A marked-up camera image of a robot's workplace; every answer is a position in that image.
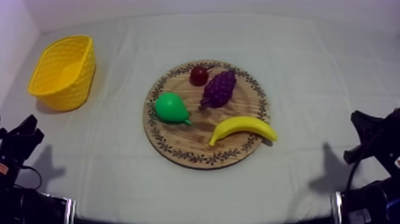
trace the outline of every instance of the white wall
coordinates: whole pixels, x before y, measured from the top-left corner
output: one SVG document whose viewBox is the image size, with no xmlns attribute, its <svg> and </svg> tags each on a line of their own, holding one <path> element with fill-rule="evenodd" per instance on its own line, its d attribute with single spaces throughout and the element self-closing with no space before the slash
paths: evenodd
<svg viewBox="0 0 400 224">
<path fill-rule="evenodd" d="M 0 107 L 39 34 L 23 0 L 0 1 Z"/>
<path fill-rule="evenodd" d="M 43 31 L 121 16 L 269 13 L 400 31 L 400 0 L 25 0 Z"/>
</svg>

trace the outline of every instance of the green pear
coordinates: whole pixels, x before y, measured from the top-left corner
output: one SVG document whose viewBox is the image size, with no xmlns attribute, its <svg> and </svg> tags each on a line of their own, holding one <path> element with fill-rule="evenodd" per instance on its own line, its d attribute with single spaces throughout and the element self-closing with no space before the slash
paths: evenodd
<svg viewBox="0 0 400 224">
<path fill-rule="evenodd" d="M 190 124 L 189 112 L 181 97 L 172 92 L 166 92 L 155 101 L 155 112 L 165 122 Z"/>
</svg>

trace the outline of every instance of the cable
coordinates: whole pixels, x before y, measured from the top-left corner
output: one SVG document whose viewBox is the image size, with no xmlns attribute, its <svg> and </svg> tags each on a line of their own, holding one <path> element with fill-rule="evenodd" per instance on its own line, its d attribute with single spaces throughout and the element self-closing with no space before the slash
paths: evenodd
<svg viewBox="0 0 400 224">
<path fill-rule="evenodd" d="M 369 148 L 371 147 L 372 143 L 378 138 L 380 137 L 380 132 L 377 133 L 376 135 L 374 135 L 371 140 L 367 143 L 367 145 L 364 147 L 363 151 L 361 152 L 360 156 L 357 158 L 357 160 L 355 161 L 353 167 L 351 168 L 350 174 L 349 174 L 349 178 L 347 179 L 347 184 L 346 184 L 346 195 L 348 195 L 348 192 L 350 191 L 351 188 L 351 183 L 353 181 L 353 177 L 355 174 L 355 171 L 357 170 L 358 165 L 360 165 L 361 160 L 363 160 L 366 152 L 369 150 Z"/>
<path fill-rule="evenodd" d="M 20 208 L 21 208 L 21 222 L 22 222 L 22 224 L 25 224 L 25 214 L 24 214 L 24 198 L 25 198 L 25 194 L 26 194 L 27 191 L 35 191 L 35 190 L 39 189 L 43 184 L 43 179 L 42 179 L 42 175 L 40 175 L 40 173 L 33 167 L 22 165 L 20 167 L 20 169 L 32 170 L 39 177 L 39 185 L 37 187 L 35 187 L 35 188 L 26 188 L 24 186 L 21 186 L 21 185 L 18 185 L 18 184 L 14 184 L 14 186 L 16 186 L 18 188 L 21 188 L 23 190 L 23 193 L 21 195 L 21 200 L 20 200 Z"/>
<path fill-rule="evenodd" d="M 24 169 L 24 170 L 32 170 L 32 171 L 34 171 L 37 174 L 37 176 L 39 177 L 39 185 L 37 187 L 35 187 L 35 188 L 25 188 L 25 187 L 23 187 L 21 185 L 17 185 L 17 184 L 14 184 L 14 186 L 17 186 L 17 187 L 23 188 L 23 189 L 32 189 L 32 190 L 37 190 L 42 186 L 42 184 L 43 184 L 42 175 L 40 175 L 40 173 L 35 168 L 30 167 L 30 166 L 24 166 L 24 165 L 22 165 L 20 168 Z"/>
</svg>

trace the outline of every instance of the yellow banana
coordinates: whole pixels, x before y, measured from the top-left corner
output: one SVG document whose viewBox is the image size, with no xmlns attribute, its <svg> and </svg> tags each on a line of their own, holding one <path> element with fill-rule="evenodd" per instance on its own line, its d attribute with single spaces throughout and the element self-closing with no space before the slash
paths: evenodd
<svg viewBox="0 0 400 224">
<path fill-rule="evenodd" d="M 271 141 L 278 139 L 275 131 L 266 122 L 254 117 L 239 116 L 219 123 L 214 129 L 209 145 L 214 146 L 217 140 L 239 131 L 254 132 Z"/>
</svg>

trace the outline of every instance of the decorative leaf border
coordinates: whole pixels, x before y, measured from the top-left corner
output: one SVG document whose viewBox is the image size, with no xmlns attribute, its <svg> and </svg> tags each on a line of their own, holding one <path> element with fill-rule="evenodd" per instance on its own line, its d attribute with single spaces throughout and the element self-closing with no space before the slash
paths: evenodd
<svg viewBox="0 0 400 224">
<path fill-rule="evenodd" d="M 266 120 L 269 118 L 267 115 L 267 106 L 268 102 L 265 98 L 265 92 L 261 88 L 260 84 L 249 74 L 247 71 L 243 71 L 237 67 L 231 66 L 228 63 L 224 63 L 222 61 L 211 61 L 210 62 L 191 62 L 187 63 L 184 67 L 179 67 L 177 69 L 171 70 L 167 73 L 166 76 L 161 77 L 155 84 L 154 90 L 151 92 L 151 99 L 147 102 L 148 111 L 147 114 L 149 116 L 149 125 L 150 125 L 150 134 L 155 138 L 156 144 L 158 148 L 163 150 L 166 153 L 171 154 L 173 157 L 181 158 L 187 160 L 191 163 L 205 163 L 213 166 L 216 163 L 223 162 L 224 160 L 235 158 L 242 153 L 249 153 L 249 150 L 252 148 L 254 142 L 257 140 L 256 135 L 250 135 L 247 142 L 244 143 L 241 148 L 235 148 L 228 150 L 226 152 L 214 153 L 212 156 L 206 157 L 204 154 L 195 154 L 192 152 L 184 152 L 181 149 L 175 149 L 171 145 L 167 143 L 165 137 L 160 134 L 160 130 L 157 128 L 157 115 L 155 113 L 154 103 L 159 97 L 159 95 L 163 92 L 164 85 L 167 83 L 168 79 L 176 77 L 181 74 L 185 74 L 189 72 L 195 66 L 202 66 L 206 68 L 224 68 L 226 70 L 234 70 L 235 75 L 239 77 L 245 78 L 245 82 L 251 84 L 251 88 L 257 93 L 257 96 L 260 98 L 258 101 L 258 112 L 257 118 L 261 120 Z"/>
</svg>

